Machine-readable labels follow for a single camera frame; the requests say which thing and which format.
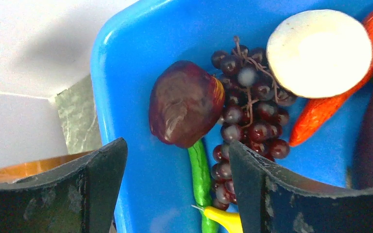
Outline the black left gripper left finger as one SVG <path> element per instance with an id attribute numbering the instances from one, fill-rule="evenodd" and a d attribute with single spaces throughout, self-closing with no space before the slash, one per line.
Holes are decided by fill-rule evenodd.
<path id="1" fill-rule="evenodd" d="M 128 155 L 118 138 L 14 183 L 0 183 L 0 233 L 107 233 Z"/>

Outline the dark red toy fruit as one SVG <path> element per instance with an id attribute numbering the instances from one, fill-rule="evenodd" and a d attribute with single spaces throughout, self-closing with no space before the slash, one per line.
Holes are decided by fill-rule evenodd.
<path id="1" fill-rule="evenodd" d="M 165 144 L 192 147 L 219 120 L 225 97 L 219 79 L 191 61 L 177 61 L 151 91 L 150 131 Z"/>

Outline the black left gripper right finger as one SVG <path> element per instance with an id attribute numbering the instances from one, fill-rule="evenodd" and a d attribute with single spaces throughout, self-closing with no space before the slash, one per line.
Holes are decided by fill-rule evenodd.
<path id="1" fill-rule="evenodd" d="M 306 178 L 238 141 L 229 158 L 245 233 L 373 233 L 373 188 Z"/>

